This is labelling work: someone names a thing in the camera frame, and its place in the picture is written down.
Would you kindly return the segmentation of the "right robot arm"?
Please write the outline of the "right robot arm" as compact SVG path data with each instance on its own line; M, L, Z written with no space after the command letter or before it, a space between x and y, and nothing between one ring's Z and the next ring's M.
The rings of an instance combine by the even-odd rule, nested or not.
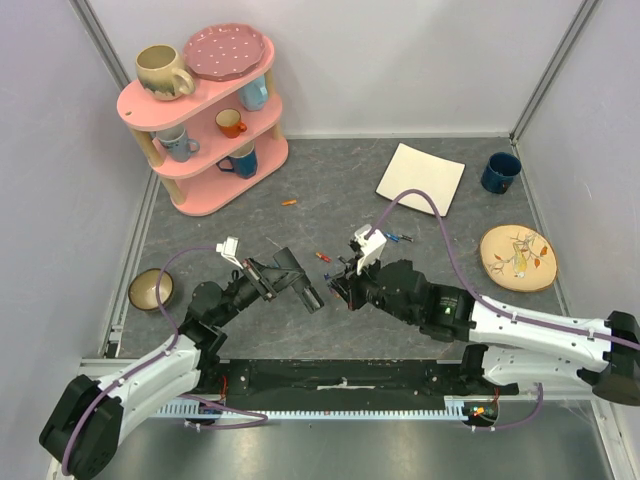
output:
M445 343L495 343L556 355L575 365L576 378L596 396L627 406L639 403L639 330L629 314L583 319L520 309L430 283L409 260L374 263L362 271L348 267L328 284L352 311L370 304Z

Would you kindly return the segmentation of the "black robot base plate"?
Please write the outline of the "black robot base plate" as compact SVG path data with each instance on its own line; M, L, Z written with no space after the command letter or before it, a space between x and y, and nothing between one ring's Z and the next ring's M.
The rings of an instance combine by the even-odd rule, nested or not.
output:
M237 409L436 409L446 396L516 396L518 385L484 378L469 362L233 359L204 372L198 394L224 394Z

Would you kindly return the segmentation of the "black remote control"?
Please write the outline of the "black remote control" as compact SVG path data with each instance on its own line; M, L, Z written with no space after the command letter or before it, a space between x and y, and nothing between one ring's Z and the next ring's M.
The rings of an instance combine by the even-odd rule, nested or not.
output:
M288 247L282 248L273 259L277 270L283 275L274 284L275 290L281 292L286 288L292 288L310 314L319 311L324 302L292 251Z

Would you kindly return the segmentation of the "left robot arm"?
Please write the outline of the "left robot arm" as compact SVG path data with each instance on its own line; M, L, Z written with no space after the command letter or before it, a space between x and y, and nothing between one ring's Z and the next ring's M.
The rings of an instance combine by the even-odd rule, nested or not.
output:
M39 436L63 475L94 478L132 430L160 407L193 389L215 389L217 352L226 339L221 329L256 300L272 301L292 288L309 312L322 307L289 249L277 252L274 261L267 266L244 260L225 288L212 281L199 284L184 321L161 346L99 380L79 375L66 386Z

